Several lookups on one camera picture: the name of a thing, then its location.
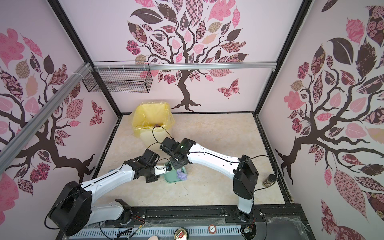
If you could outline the purple paper scrap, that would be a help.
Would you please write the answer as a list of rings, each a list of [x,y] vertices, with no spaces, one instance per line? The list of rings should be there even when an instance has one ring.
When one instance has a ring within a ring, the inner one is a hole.
[[[188,177],[187,177],[187,174],[183,170],[179,169],[179,170],[177,170],[177,179],[180,181],[185,181],[188,179]]]

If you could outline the green plastic dustpan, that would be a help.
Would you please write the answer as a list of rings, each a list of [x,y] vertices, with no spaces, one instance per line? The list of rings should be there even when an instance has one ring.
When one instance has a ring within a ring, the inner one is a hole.
[[[185,167],[182,167],[181,170],[183,170],[187,174],[187,170]],[[177,170],[172,169],[170,172],[166,173],[164,175],[164,179],[167,183],[176,183],[180,182],[180,180],[177,179]]]

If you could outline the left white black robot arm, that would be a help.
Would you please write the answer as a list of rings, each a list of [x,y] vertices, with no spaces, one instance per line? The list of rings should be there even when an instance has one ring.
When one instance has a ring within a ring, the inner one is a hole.
[[[68,237],[77,234],[84,227],[100,222],[128,224],[133,218],[133,212],[125,201],[116,199],[101,205],[96,202],[113,189],[139,177],[145,177],[149,183],[157,181],[160,175],[170,169],[167,165],[157,166],[158,161],[158,154],[145,150],[141,156],[124,161],[120,167],[98,178],[82,183],[69,182],[59,194],[46,219],[50,219]]]

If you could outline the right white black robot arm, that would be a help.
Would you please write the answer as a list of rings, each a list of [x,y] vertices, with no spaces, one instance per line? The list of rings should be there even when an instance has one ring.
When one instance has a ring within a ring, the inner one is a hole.
[[[250,157],[225,156],[186,138],[180,143],[165,138],[160,144],[160,150],[170,156],[171,164],[176,170],[187,164],[199,164],[233,180],[233,192],[239,198],[238,210],[245,215],[252,212],[259,172]]]

